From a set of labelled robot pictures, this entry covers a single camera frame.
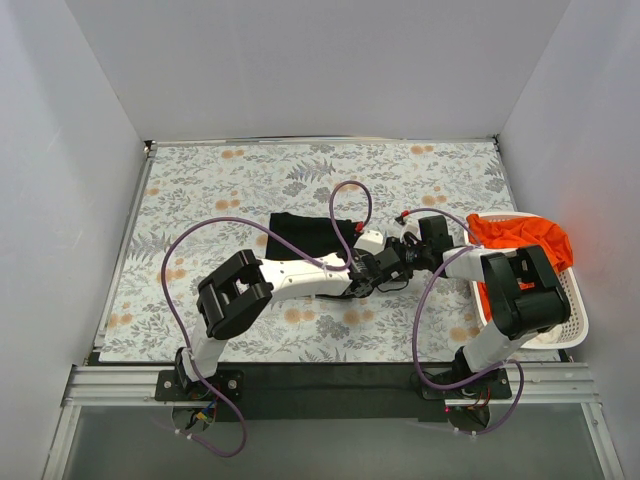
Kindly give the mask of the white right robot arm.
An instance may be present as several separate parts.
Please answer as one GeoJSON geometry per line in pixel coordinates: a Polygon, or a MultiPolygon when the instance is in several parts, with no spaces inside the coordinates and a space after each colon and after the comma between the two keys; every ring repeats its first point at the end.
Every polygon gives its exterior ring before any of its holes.
{"type": "Polygon", "coordinates": [[[489,375],[503,368],[524,343],[567,322],[571,303],[542,246],[491,249],[479,241],[456,246],[448,231],[449,214],[433,213],[420,219],[410,215],[404,211],[395,218],[402,227],[404,264],[412,271],[431,273],[413,322],[411,351],[416,374],[430,389],[475,397],[488,386],[489,375]],[[492,320],[459,348],[449,371],[429,377],[419,359],[419,326],[440,278],[484,284],[492,320]]]}

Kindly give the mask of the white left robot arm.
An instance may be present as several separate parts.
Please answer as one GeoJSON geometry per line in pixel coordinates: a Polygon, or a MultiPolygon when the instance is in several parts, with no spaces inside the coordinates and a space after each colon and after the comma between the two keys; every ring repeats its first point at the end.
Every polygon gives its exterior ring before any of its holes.
{"type": "Polygon", "coordinates": [[[176,354],[178,387],[190,399],[205,398],[227,342],[249,330],[271,303],[365,298],[383,284],[408,279],[408,268],[392,248],[376,254],[342,250],[311,261],[261,259],[241,250],[198,286],[201,319],[176,354]]]}

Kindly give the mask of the black t shirt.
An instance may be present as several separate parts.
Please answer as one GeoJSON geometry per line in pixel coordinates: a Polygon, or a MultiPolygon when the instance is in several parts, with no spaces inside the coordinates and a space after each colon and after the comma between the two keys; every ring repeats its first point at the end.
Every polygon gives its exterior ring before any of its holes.
{"type": "MultiPolygon", "coordinates": [[[[359,235],[356,232],[357,223],[351,220],[336,220],[336,224],[349,247],[353,247],[359,235]]],[[[286,212],[272,213],[269,230],[313,258],[324,257],[343,249],[329,218],[304,217],[286,212]]],[[[269,237],[265,258],[299,260],[302,257],[269,237]]]]}

